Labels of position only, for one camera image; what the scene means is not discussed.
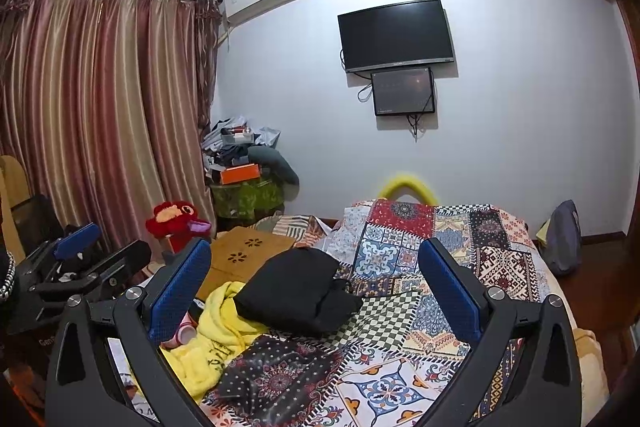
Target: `metal screw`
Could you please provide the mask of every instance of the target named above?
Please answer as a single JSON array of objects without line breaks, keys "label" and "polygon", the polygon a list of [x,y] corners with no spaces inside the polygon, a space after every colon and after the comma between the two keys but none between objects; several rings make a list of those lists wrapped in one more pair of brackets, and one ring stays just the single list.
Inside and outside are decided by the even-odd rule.
[{"label": "metal screw", "polygon": [[491,286],[487,290],[487,293],[494,301],[501,301],[504,299],[504,290],[502,288],[498,288],[498,286]]},{"label": "metal screw", "polygon": [[133,288],[129,288],[126,292],[124,292],[124,296],[130,301],[136,300],[141,295],[142,288],[140,286],[133,286]]},{"label": "metal screw", "polygon": [[68,306],[78,306],[78,304],[82,301],[82,296],[81,295],[71,295],[67,300],[66,300],[66,304]]},{"label": "metal screw", "polygon": [[551,304],[555,308],[561,308],[562,306],[564,306],[564,302],[562,302],[562,298],[559,295],[556,295],[555,293],[549,294],[548,299],[549,299],[549,304]]}]

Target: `red stuffed toy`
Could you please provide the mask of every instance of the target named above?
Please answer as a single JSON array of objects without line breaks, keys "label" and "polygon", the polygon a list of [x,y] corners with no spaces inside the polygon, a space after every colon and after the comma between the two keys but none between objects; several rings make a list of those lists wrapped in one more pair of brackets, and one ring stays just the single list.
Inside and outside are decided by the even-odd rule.
[{"label": "red stuffed toy", "polygon": [[156,239],[167,237],[176,253],[193,237],[209,237],[211,231],[211,223],[198,219],[198,211],[189,201],[159,204],[145,226]]}]

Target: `pink striped curtain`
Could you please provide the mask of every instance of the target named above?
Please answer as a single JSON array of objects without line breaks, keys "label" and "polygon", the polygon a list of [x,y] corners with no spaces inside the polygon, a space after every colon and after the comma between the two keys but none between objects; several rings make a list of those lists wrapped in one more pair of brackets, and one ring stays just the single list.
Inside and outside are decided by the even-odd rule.
[{"label": "pink striped curtain", "polygon": [[198,129],[209,132],[209,115],[216,85],[216,49],[222,15],[218,0],[196,0],[196,84],[198,86]]},{"label": "pink striped curtain", "polygon": [[63,224],[111,248],[145,239],[164,200],[214,224],[198,139],[194,3],[32,0],[0,78],[0,152]]}]

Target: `wire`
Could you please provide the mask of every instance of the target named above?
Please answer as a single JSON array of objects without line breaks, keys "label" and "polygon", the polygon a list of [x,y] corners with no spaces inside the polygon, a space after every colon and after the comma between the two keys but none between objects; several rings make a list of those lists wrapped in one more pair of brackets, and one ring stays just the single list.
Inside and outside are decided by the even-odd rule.
[{"label": "wire", "polygon": [[[364,98],[361,98],[360,97],[361,93],[363,93],[367,89],[370,89],[369,94],[367,96],[365,96]],[[373,93],[373,83],[369,84],[368,86],[364,86],[361,90],[358,91],[358,100],[360,102],[367,102],[367,100],[369,100],[371,98],[372,93]]]},{"label": "wire", "polygon": [[429,102],[431,99],[433,99],[434,110],[436,106],[436,97],[434,96],[436,88],[435,88],[435,83],[433,81],[433,71],[431,71],[431,68],[427,68],[427,69],[429,70],[429,83],[431,85],[431,94],[429,95],[429,98],[427,98],[427,101],[424,103],[424,106],[422,106],[422,111],[420,111],[420,113],[406,115],[406,121],[409,123],[409,127],[411,128],[411,134],[414,135],[415,140],[418,139],[418,124],[420,123],[420,118],[422,118],[422,115],[424,115],[424,110],[427,109],[427,106],[429,105]]},{"label": "wire", "polygon": [[[344,50],[340,50],[340,62],[342,63],[342,69],[344,70],[344,72],[347,72],[347,69],[344,65]],[[363,74],[358,73],[357,71],[355,71],[353,73],[355,76],[359,76],[360,78],[364,78],[365,80],[368,80],[370,82],[370,84],[368,86],[363,87],[361,90],[358,91],[358,100],[360,100],[361,102],[367,102],[367,100],[369,100],[371,98],[371,93],[369,93],[365,98],[361,98],[360,94],[365,90],[365,89],[369,89],[372,87],[373,84],[373,75],[370,74],[369,76],[365,76]]]}]

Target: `backpack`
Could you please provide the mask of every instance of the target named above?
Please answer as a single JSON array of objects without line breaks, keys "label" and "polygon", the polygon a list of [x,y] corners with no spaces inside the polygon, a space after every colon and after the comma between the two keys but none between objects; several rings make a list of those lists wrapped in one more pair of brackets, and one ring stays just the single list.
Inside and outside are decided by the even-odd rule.
[{"label": "backpack", "polygon": [[567,275],[580,266],[580,221],[572,200],[561,203],[549,219],[546,247],[540,255],[554,275]]}]

